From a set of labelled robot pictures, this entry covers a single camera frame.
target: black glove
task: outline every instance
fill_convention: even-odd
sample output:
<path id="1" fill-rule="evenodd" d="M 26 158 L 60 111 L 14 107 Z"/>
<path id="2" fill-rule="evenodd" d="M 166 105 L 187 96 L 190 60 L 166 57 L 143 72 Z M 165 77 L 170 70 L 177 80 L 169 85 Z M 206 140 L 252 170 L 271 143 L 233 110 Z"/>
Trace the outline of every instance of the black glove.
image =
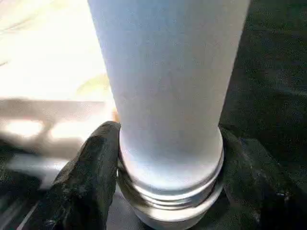
<path id="1" fill-rule="evenodd" d="M 260 142 L 233 127 L 231 130 L 221 128 L 225 149 L 222 175 L 231 213 L 237 215 L 240 228 L 305 229 L 307 194 Z"/>
<path id="2" fill-rule="evenodd" d="M 106 229 L 116 185 L 119 129 L 120 124 L 105 122 L 91 134 L 23 229 Z"/>

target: white tube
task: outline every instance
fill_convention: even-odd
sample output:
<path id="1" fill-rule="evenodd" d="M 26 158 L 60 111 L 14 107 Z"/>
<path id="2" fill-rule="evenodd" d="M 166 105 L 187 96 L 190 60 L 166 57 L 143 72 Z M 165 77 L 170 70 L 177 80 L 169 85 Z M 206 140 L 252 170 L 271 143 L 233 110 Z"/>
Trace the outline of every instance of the white tube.
<path id="1" fill-rule="evenodd" d="M 210 180 L 248 0 L 89 0 L 122 123 L 121 157 L 164 199 Z"/>

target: white surface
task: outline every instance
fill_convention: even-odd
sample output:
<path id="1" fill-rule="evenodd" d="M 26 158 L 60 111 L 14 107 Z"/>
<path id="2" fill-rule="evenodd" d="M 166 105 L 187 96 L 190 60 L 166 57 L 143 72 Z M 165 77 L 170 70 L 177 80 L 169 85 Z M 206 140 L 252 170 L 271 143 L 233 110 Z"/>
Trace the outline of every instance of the white surface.
<path id="1" fill-rule="evenodd" d="M 218 122 L 248 0 L 89 0 L 132 180 L 195 189 L 222 152 Z"/>
<path id="2" fill-rule="evenodd" d="M 0 1 L 0 98 L 73 99 L 104 73 L 86 0 Z"/>

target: metal threads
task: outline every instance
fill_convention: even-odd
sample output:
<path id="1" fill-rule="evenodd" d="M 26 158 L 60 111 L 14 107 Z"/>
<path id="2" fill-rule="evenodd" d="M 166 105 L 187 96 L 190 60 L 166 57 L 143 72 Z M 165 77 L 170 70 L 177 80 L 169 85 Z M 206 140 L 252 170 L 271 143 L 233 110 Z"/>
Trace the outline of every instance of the metal threads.
<path id="1" fill-rule="evenodd" d="M 118 169 L 118 184 L 137 216 L 147 225 L 162 230 L 187 229 L 198 222 L 218 198 L 222 190 L 218 176 L 223 161 L 224 151 L 211 179 L 185 194 L 157 195 L 145 191 L 129 178 L 124 167 Z"/>

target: hand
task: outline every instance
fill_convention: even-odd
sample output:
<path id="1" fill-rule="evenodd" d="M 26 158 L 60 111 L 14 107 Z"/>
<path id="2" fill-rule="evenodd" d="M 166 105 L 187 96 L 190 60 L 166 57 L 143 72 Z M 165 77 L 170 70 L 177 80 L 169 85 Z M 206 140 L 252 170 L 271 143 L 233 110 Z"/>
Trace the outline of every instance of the hand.
<path id="1" fill-rule="evenodd" d="M 59 173 L 23 229 L 106 229 L 115 191 L 120 124 L 105 122 Z"/>

